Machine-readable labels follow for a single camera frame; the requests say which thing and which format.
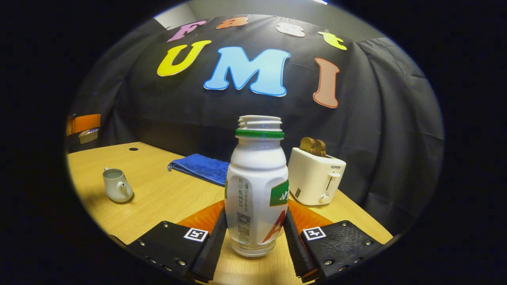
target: green label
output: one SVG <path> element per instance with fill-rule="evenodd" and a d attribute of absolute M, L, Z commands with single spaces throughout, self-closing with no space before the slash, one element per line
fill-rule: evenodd
<path fill-rule="evenodd" d="M 271 200 L 269 206 L 278 206 L 288 203 L 288 179 L 273 188 L 271 188 Z"/>

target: white toaster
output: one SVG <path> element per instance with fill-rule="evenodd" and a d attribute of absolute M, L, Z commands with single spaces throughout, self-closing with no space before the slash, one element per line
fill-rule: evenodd
<path fill-rule="evenodd" d="M 345 161 L 292 148 L 288 162 L 289 190 L 304 205 L 329 204 L 345 171 Z"/>

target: glass bottle bottom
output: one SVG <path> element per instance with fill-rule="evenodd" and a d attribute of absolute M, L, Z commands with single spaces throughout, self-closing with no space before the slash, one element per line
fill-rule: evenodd
<path fill-rule="evenodd" d="M 259 257 L 270 253 L 275 247 L 276 239 L 270 243 L 251 246 L 247 244 L 239 243 L 238 241 L 231 239 L 232 249 L 239 255 L 246 257 Z"/>

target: small white pitcher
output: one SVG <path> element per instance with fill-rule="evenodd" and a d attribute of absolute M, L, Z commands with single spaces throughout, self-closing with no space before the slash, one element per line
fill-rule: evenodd
<path fill-rule="evenodd" d="M 114 202 L 125 203 L 132 198 L 134 192 L 128 184 L 123 171 L 105 167 L 102 177 L 104 178 L 105 193 L 109 199 Z"/>

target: gray wall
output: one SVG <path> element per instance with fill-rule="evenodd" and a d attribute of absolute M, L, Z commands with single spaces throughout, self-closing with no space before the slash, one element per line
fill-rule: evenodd
<path fill-rule="evenodd" d="M 234 14 L 277 15 L 321 26 L 354 41 L 385 37 L 348 12 L 312 0 L 191 0 L 188 6 L 197 20 Z"/>
<path fill-rule="evenodd" d="M 164 28 L 170 27 L 171 29 L 197 21 L 188 3 L 180 4 L 153 18 L 163 25 Z"/>

